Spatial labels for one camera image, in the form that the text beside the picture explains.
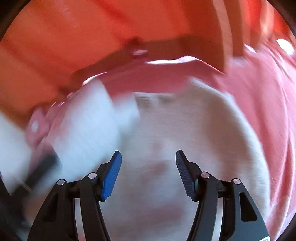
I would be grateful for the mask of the beige sweater with black hearts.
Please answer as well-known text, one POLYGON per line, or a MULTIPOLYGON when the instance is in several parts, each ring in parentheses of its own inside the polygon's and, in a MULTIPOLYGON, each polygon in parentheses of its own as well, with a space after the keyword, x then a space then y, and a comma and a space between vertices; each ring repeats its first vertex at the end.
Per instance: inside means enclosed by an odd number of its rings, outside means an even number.
POLYGON ((102 212, 112 240, 185 240, 196 204, 185 193, 175 154, 215 178, 239 178, 263 218, 270 207, 270 181, 261 143, 229 93, 193 78, 179 94, 133 93, 111 99, 93 80, 52 108, 57 116, 32 155, 50 145, 60 166, 25 206, 33 221, 54 183, 81 179, 122 154, 114 190, 102 212))

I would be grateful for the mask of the pink pillow with white dots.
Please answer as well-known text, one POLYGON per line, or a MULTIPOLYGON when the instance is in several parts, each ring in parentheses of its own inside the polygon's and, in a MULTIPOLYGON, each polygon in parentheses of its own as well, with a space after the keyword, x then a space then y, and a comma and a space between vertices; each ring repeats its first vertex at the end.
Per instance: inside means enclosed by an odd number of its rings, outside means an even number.
POLYGON ((41 140, 48 135, 56 116, 55 108, 50 108, 47 112, 42 108, 33 111, 25 131, 26 141, 32 149, 36 149, 41 140))

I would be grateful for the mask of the pink fleece blanket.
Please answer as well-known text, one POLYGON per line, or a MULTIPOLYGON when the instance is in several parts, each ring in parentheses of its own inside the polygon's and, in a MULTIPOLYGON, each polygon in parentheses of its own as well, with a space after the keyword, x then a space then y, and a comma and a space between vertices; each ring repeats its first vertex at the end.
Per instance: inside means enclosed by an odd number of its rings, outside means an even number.
POLYGON ((136 61, 99 75, 111 99, 133 93, 179 94, 193 78, 229 93, 255 131, 267 162, 270 207, 264 218, 272 240, 295 214, 295 67, 275 46, 247 48, 221 74, 193 60, 136 61))

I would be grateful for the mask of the orange curtain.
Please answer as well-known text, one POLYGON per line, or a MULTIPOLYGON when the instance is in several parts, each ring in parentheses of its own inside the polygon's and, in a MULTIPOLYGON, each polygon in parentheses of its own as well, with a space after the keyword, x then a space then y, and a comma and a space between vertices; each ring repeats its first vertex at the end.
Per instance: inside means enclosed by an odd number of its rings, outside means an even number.
POLYGON ((24 126, 137 54, 224 72, 244 44, 274 36, 295 42, 295 1, 1 1, 1 111, 24 126))

